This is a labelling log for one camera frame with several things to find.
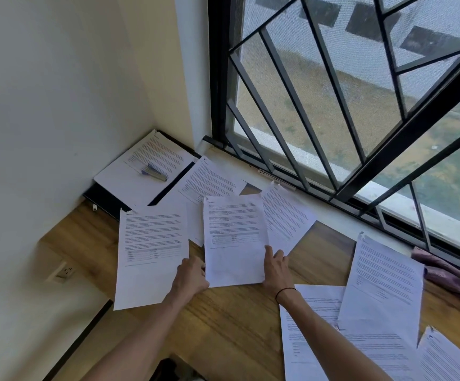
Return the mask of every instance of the purple cloth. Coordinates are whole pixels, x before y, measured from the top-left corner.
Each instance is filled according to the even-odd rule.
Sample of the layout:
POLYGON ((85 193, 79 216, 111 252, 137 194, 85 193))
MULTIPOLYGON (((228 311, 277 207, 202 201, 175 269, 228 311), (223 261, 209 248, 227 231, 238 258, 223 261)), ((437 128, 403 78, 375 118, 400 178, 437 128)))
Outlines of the purple cloth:
POLYGON ((430 252, 418 247, 412 251, 412 258, 425 265, 424 277, 460 298, 460 270, 430 252))

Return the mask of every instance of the printed document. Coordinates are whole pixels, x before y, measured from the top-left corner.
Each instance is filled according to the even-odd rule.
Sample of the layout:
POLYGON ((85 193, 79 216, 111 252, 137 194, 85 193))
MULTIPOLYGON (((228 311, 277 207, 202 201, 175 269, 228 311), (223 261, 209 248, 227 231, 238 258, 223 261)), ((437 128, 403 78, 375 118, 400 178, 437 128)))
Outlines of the printed document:
POLYGON ((460 349, 431 326, 425 329, 417 356, 425 380, 460 381, 460 349))
POLYGON ((195 159, 188 151, 153 130, 94 177, 133 211, 139 212, 195 159), (151 164, 167 176, 162 182, 142 174, 151 164))
POLYGON ((288 255, 316 221, 315 215, 295 192, 272 182, 261 192, 269 243, 288 255))
POLYGON ((203 229, 211 288, 263 282, 268 235, 260 194, 205 197, 203 229))
POLYGON ((423 264, 361 233, 338 319, 389 321, 416 347, 423 274, 423 264))
MULTIPOLYGON (((295 288, 318 315, 335 325, 345 292, 344 286, 296 284, 295 288)), ((279 314, 286 381, 328 380, 293 318, 282 306, 279 306, 279 314)))
POLYGON ((206 156, 172 187, 159 203, 186 205, 188 211, 188 237, 203 246, 203 198, 239 195, 246 186, 242 179, 233 179, 206 156))
POLYGON ((422 379, 415 346, 409 345, 390 326, 382 325, 376 320, 340 320, 338 326, 339 331, 348 341, 373 360, 392 379, 401 381, 422 379))
POLYGON ((114 310, 163 301, 183 258, 189 258, 185 206, 121 210, 114 310))

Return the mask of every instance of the wooden desk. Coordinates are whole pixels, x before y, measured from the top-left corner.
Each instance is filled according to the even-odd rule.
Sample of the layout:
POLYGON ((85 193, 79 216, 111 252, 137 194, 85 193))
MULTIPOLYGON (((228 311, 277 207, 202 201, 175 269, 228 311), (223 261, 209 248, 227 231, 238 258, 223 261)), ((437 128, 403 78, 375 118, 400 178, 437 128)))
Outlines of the wooden desk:
MULTIPOLYGON (((84 202, 41 242, 113 299, 119 224, 84 202)), ((355 242, 316 222, 290 253, 296 283, 345 285, 355 242)), ((190 242, 190 254, 203 249, 190 242)), ((154 306, 130 309, 140 319, 154 306)), ((427 325, 460 347, 460 301, 425 282, 419 335, 427 325)), ((260 284, 208 289, 180 314, 162 352, 174 352, 209 380, 284 379, 279 309, 260 284)))

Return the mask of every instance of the electrical outlet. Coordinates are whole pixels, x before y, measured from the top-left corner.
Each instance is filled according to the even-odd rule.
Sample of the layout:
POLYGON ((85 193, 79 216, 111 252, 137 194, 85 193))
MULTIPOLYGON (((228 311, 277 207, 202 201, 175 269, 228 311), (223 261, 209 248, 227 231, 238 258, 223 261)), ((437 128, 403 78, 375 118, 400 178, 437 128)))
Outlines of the electrical outlet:
POLYGON ((47 278, 47 282, 64 283, 74 273, 72 266, 68 265, 68 262, 62 261, 61 264, 55 269, 47 278))

